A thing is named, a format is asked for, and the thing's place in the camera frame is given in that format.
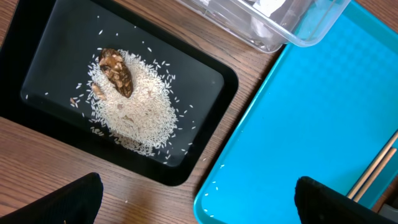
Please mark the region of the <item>pile of rice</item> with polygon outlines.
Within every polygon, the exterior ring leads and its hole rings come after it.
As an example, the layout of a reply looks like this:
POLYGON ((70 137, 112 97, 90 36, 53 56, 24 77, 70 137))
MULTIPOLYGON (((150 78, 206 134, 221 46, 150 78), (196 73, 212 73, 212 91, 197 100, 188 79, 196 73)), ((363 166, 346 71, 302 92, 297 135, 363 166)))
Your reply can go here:
POLYGON ((180 100, 172 90, 175 75, 160 72, 166 62, 147 63, 140 55, 118 49, 132 75, 133 92, 126 98, 101 71, 101 50, 88 65, 87 82, 76 85, 82 93, 70 98, 70 106, 88 120, 90 131, 164 165, 186 156, 187 148, 177 147, 183 129, 179 121, 186 112, 173 106, 180 100))

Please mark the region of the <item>wooden chopstick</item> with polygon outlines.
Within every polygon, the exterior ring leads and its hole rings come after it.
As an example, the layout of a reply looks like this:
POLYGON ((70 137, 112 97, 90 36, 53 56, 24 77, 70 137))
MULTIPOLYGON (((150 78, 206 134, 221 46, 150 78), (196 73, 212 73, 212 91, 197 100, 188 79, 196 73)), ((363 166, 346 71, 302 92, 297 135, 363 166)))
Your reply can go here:
POLYGON ((355 197, 353 199, 355 202, 359 202, 359 200, 366 193, 366 191, 371 186, 371 184, 376 180, 378 175, 382 172, 382 170, 385 168, 387 163, 390 161, 390 159, 396 153, 396 151, 397 151, 397 149, 394 147, 389 149, 387 154, 381 159, 380 163, 371 172, 370 176, 366 179, 365 183, 361 186, 359 192, 355 195, 355 197))
POLYGON ((379 154, 375 157, 375 159, 370 163, 368 168, 364 171, 362 176, 359 178, 357 183, 353 186, 353 188, 347 194, 347 197, 351 200, 354 199, 355 195, 359 192, 361 186, 365 183, 366 179, 370 176, 371 172, 376 168, 376 166, 380 163, 381 159, 387 154, 390 148, 392 148, 393 144, 397 140, 397 131, 392 135, 392 137, 388 140, 388 142, 381 149, 379 154))

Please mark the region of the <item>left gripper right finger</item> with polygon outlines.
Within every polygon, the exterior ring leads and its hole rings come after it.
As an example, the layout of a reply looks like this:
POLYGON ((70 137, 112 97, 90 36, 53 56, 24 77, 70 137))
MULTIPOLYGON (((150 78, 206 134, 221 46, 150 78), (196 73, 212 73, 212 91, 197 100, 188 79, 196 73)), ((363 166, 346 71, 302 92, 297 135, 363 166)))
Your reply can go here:
POLYGON ((294 202, 302 224, 396 224, 307 176, 298 179, 294 202))

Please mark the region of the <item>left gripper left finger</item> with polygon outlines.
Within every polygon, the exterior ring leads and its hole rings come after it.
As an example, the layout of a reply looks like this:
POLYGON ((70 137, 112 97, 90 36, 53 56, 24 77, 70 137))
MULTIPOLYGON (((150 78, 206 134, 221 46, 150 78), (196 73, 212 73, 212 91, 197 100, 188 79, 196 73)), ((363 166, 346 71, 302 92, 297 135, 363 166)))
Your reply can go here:
POLYGON ((102 198, 101 177, 92 172, 1 217, 1 224, 93 223, 102 198))

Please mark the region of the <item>brown food scrap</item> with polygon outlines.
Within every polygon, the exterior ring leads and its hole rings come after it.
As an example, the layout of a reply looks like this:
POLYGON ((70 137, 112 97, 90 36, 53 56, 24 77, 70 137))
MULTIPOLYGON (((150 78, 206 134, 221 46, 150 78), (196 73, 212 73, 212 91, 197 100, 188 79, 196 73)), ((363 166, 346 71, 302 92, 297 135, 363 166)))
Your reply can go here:
POLYGON ((102 49, 99 55, 99 67, 122 96, 129 98, 132 95, 132 75, 119 51, 102 49))

